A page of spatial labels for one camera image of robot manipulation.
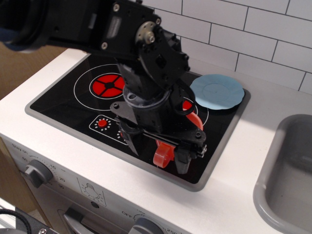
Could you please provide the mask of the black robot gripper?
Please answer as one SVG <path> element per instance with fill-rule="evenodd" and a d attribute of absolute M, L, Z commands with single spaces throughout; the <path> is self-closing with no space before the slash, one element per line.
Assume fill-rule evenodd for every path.
<path fill-rule="evenodd" d="M 177 173 L 186 174 L 191 159 L 204 157 L 207 145 L 204 131 L 187 118 L 194 112 L 194 105 L 189 103 L 184 109 L 184 103 L 183 97 L 174 102 L 170 92 L 150 100 L 126 93 L 124 101 L 111 104 L 111 111 L 117 116 L 121 135 L 134 154 L 142 152 L 149 138 L 162 141 L 175 146 Z"/>

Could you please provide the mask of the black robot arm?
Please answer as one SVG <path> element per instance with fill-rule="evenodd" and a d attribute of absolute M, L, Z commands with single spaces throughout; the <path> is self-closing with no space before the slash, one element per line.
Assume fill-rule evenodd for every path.
<path fill-rule="evenodd" d="M 29 53 L 45 45 L 112 57 L 124 79 L 124 101 L 111 105 L 130 149 L 139 154 L 144 137 L 174 146 L 177 172 L 203 157 L 205 133 L 188 119 L 182 92 L 195 95 L 181 79 L 190 70 L 175 34 L 136 0 L 3 0 L 0 40 Z"/>

